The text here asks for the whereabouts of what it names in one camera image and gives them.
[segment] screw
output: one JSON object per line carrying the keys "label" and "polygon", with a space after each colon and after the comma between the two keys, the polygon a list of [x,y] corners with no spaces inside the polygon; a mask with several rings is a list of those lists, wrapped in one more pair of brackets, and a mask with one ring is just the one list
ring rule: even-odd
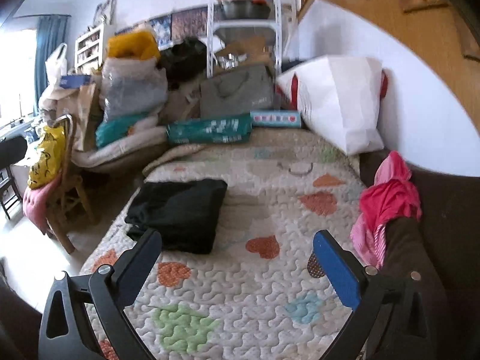
{"label": "screw", "polygon": [[365,267],[365,273],[369,276],[375,276],[378,273],[378,269],[369,265]]}
{"label": "screw", "polygon": [[61,271],[55,274],[55,280],[62,280],[65,277],[65,272]]}
{"label": "screw", "polygon": [[102,265],[98,269],[98,273],[101,275],[106,275],[108,272],[110,272],[110,266],[109,265]]}
{"label": "screw", "polygon": [[410,277],[415,281],[420,281],[422,279],[422,276],[417,271],[412,271]]}

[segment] orange heart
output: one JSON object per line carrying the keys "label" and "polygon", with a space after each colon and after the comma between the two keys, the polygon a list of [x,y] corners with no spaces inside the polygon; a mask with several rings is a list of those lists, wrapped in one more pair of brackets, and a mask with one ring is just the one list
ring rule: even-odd
{"label": "orange heart", "polygon": [[260,257],[266,260],[274,259],[280,254],[280,245],[275,235],[251,239],[246,243],[245,248],[250,253],[260,254]]}
{"label": "orange heart", "polygon": [[345,181],[337,179],[335,176],[332,176],[331,174],[328,174],[328,173],[323,176],[320,176],[318,179],[316,179],[313,182],[313,186],[316,188],[336,187],[337,185],[342,185],[342,184],[345,184]]}
{"label": "orange heart", "polygon": [[181,279],[188,279],[191,269],[180,262],[161,262],[158,264],[157,279],[165,287],[174,287]]}
{"label": "orange heart", "polygon": [[305,206],[317,215],[330,215],[337,210],[337,200],[330,192],[316,192],[298,198]]}
{"label": "orange heart", "polygon": [[99,266],[102,266],[104,264],[110,264],[112,266],[117,260],[118,257],[114,249],[110,249],[102,257],[99,257],[97,261],[95,261],[95,264],[93,264],[92,267],[92,272],[95,272]]}
{"label": "orange heart", "polygon": [[100,341],[100,349],[102,349],[103,356],[108,360],[119,360],[117,354],[115,353],[112,344],[109,340],[105,339]]}

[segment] window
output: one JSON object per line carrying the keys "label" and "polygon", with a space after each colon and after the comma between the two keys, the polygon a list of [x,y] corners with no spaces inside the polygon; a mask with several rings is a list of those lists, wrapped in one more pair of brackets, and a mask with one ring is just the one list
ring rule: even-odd
{"label": "window", "polygon": [[0,34],[0,128],[34,111],[36,49],[35,30]]}

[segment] stair step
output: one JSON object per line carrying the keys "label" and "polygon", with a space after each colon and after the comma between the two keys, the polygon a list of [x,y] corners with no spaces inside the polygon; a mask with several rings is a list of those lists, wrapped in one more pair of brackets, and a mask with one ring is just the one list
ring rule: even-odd
{"label": "stair step", "polygon": [[469,26],[465,23],[457,11],[452,9],[455,26],[457,28],[458,37],[460,40],[460,49],[462,55],[467,59],[480,62],[480,46],[473,37]]}

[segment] picture frame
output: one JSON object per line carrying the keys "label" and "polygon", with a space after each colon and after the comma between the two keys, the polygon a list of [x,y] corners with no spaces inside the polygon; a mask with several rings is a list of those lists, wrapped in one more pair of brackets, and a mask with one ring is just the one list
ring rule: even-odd
{"label": "picture frame", "polygon": [[103,22],[105,24],[113,24],[113,17],[115,15],[115,8],[117,5],[117,0],[107,0],[104,3],[97,5],[95,9],[95,15],[93,17],[93,26],[96,27]]}

